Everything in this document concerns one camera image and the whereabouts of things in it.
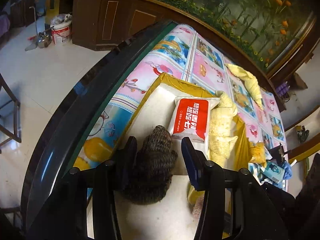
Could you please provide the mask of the pale yellow cloth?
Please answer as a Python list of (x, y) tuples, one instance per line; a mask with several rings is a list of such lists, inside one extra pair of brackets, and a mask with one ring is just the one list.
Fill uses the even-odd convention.
[(250, 96), (253, 98), (257, 106), (263, 110), (262, 95), (257, 78), (252, 73), (244, 70), (244, 68), (238, 65), (226, 63), (226, 67), (234, 76), (244, 82), (245, 88), (249, 92)]

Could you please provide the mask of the blue towel cloth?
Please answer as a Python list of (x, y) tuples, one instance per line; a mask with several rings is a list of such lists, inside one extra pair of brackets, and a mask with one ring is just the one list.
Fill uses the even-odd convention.
[(284, 181), (289, 180), (289, 179), (292, 178), (292, 167), (287, 161), (284, 161), (281, 164), (281, 168), (284, 170), (284, 175), (283, 175), (282, 181), (279, 182), (279, 183), (273, 182), (273, 185), (278, 187), (279, 189), (283, 189), (284, 188), (284, 186), (283, 186)]

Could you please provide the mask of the red white wet wipes pack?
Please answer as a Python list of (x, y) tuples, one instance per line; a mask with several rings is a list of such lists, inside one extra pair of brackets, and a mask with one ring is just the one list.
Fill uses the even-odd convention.
[(168, 131), (178, 140), (188, 137), (192, 142), (208, 141), (210, 112), (219, 98), (176, 97)]

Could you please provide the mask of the light blue tissue pack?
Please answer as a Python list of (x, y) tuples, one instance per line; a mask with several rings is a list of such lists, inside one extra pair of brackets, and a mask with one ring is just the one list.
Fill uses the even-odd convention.
[(268, 161), (266, 167), (262, 170), (263, 175), (279, 184), (283, 181), (285, 170), (277, 164)]

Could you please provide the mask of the dark wooden chair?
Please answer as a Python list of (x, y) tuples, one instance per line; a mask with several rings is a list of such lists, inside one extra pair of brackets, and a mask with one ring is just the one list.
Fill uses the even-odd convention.
[(10, 86), (1, 75), (1, 154), (6, 146), (22, 142), (21, 138), (21, 88)]

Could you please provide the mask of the metal kettle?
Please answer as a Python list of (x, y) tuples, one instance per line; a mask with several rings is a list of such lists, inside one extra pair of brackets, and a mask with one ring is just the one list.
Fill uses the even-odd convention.
[(34, 50), (36, 48), (47, 48), (52, 41), (51, 35), (49, 33), (52, 30), (52, 27), (49, 27), (48, 29), (42, 32), (38, 31), (36, 23), (36, 9), (35, 7), (29, 7), (29, 9), (32, 9), (34, 13), (36, 35), (28, 38), (28, 40), (31, 41), (31, 44), (25, 50), (29, 51)]

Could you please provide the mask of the yellow cardboard box tray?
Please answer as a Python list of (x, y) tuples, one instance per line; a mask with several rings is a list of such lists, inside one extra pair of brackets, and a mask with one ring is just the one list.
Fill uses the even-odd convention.
[[(176, 79), (170, 75), (159, 76), (143, 98), (130, 120), (119, 148), (130, 136), (137, 139), (138, 148), (157, 125), (168, 128), (177, 97), (212, 96), (208, 90)], [(171, 185), (166, 196), (155, 204), (137, 205), (115, 194), (117, 219), (122, 239), (193, 239), (198, 219), (192, 215), (188, 202), (190, 182), (181, 153), (181, 142), (173, 140), (178, 159), (173, 169)]]

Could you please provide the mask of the flower mural glass panel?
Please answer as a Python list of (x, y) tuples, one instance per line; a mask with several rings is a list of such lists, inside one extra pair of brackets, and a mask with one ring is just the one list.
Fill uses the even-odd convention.
[(158, 1), (210, 25), (267, 72), (304, 36), (316, 19), (304, 0)]

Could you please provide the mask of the dark wooden cabinet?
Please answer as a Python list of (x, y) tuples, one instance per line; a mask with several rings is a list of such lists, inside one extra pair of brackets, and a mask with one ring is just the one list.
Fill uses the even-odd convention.
[(235, 64), (251, 72), (259, 85), (275, 93), (276, 89), (260, 66), (235, 42), (214, 27), (176, 7), (157, 0), (59, 0), (59, 13), (72, 13), (73, 42), (95, 50), (112, 49), (137, 32), (162, 21), (174, 21), (193, 27)]

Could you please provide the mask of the black round object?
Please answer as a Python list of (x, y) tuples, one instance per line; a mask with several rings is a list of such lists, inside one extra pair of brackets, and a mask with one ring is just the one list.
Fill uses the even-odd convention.
[(280, 166), (285, 161), (285, 156), (288, 156), (292, 151), (285, 151), (282, 144), (268, 150), (272, 156), (272, 161), (275, 161), (278, 166)]

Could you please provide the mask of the rolled cream towel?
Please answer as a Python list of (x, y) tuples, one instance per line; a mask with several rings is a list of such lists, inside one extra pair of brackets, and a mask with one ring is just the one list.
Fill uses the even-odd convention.
[(216, 107), (210, 111), (209, 121), (209, 159), (225, 168), (238, 136), (231, 136), (232, 121), (238, 109), (233, 100), (224, 91), (215, 92), (220, 99)]

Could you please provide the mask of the purple bottles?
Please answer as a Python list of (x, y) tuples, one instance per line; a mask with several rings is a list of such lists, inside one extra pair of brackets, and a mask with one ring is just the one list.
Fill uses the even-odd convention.
[(281, 83), (276, 88), (276, 92), (279, 95), (279, 97), (285, 96), (288, 93), (289, 90), (290, 90), (290, 85), (288, 84), (288, 81), (285, 81), (285, 82)]

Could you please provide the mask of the yellow sponge cloth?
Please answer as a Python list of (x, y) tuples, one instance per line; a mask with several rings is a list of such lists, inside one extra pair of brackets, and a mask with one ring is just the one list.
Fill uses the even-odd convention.
[(249, 163), (266, 167), (265, 146), (263, 142), (249, 142)]

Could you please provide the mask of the white plastic bucket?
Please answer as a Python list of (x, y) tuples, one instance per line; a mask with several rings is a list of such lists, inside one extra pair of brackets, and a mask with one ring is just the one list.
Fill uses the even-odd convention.
[(55, 45), (67, 43), (71, 39), (72, 15), (59, 14), (50, 22), (51, 36)]

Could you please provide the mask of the colourful patterned tablecloth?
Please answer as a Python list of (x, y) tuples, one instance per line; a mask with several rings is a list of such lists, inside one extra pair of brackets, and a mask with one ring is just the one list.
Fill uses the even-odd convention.
[(192, 27), (180, 24), (140, 60), (110, 102), (103, 104), (74, 166), (82, 170), (94, 168), (111, 154), (147, 91), (163, 73), (213, 95), (219, 91), (228, 94), (246, 125), (249, 141), (263, 142), (267, 149), (286, 145), (275, 96), (258, 88), (260, 94), (255, 98), (250, 74), (235, 66)]

